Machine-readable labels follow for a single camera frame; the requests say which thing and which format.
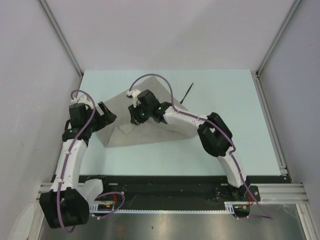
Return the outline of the grey cloth napkin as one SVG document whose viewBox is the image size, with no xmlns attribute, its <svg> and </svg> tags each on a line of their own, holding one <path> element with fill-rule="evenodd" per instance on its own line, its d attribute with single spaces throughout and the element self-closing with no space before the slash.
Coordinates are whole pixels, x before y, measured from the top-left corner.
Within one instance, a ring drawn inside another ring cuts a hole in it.
<svg viewBox="0 0 320 240">
<path fill-rule="evenodd" d="M 117 116 L 112 124 L 96 133 L 104 147 L 128 147 L 185 140 L 197 135 L 197 130 L 186 123 L 171 125 L 156 123 L 153 119 L 148 119 L 140 125 L 130 123 L 128 106 L 132 105 L 133 101 L 126 97 L 126 93 L 123 91 L 104 102 L 106 107 Z"/>
</svg>

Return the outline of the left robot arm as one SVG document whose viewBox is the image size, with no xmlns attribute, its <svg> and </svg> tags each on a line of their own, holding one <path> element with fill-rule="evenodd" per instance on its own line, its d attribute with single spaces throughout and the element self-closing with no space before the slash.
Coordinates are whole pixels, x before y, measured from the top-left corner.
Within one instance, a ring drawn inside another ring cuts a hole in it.
<svg viewBox="0 0 320 240">
<path fill-rule="evenodd" d="M 39 203 L 50 228 L 84 225 L 89 220 L 90 203 L 97 197 L 105 200 L 111 188 L 100 179 L 91 179 L 78 188 L 80 169 L 93 133 L 112 124 L 117 116 L 101 101 L 74 103 L 69 106 L 69 120 L 62 134 L 62 159 L 48 192 L 41 193 Z"/>
</svg>

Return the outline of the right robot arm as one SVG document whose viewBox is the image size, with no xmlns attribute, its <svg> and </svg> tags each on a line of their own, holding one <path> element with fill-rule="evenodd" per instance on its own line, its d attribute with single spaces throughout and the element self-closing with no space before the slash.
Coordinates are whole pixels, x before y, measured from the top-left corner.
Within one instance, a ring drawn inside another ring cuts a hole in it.
<svg viewBox="0 0 320 240">
<path fill-rule="evenodd" d="M 232 133 L 222 118 L 215 112 L 199 115 L 183 110 L 169 102 L 159 102 L 150 90 L 129 90 L 126 96 L 133 100 L 128 107 L 130 122 L 134 125 L 153 119 L 156 123 L 167 125 L 185 125 L 195 129 L 203 149 L 216 157 L 224 170 L 231 196 L 242 201 L 249 194 L 250 182 L 242 173 L 235 159 L 236 147 L 232 141 Z"/>
</svg>

